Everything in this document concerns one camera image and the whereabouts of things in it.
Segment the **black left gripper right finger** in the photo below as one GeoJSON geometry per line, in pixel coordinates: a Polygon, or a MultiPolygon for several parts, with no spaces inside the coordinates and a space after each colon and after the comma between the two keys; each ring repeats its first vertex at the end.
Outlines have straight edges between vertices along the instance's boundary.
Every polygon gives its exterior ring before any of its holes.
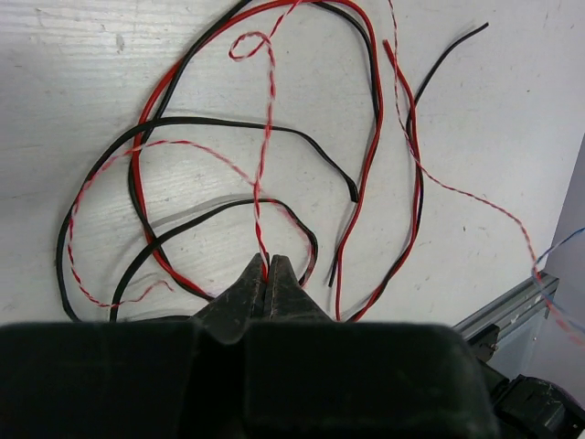
{"type": "Polygon", "coordinates": [[[301,287],[289,258],[274,255],[265,289],[262,330],[267,334],[313,334],[334,325],[301,287]]]}

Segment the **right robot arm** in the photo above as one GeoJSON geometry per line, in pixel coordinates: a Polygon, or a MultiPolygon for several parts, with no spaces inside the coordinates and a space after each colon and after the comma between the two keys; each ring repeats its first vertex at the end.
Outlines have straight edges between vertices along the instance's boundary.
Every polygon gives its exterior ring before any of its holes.
{"type": "Polygon", "coordinates": [[[499,327],[467,339],[479,360],[502,438],[575,439],[584,436],[584,409],[559,386],[524,375],[508,379],[487,364],[497,348],[499,327]]]}

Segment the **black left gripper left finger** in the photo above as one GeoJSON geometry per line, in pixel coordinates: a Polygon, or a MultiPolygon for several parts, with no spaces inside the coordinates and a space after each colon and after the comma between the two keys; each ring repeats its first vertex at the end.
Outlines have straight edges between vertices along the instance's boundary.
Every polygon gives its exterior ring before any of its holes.
{"type": "Polygon", "coordinates": [[[251,319],[263,311],[266,282],[262,269],[257,253],[237,281],[193,315],[191,322],[219,344],[236,344],[251,319]]]}

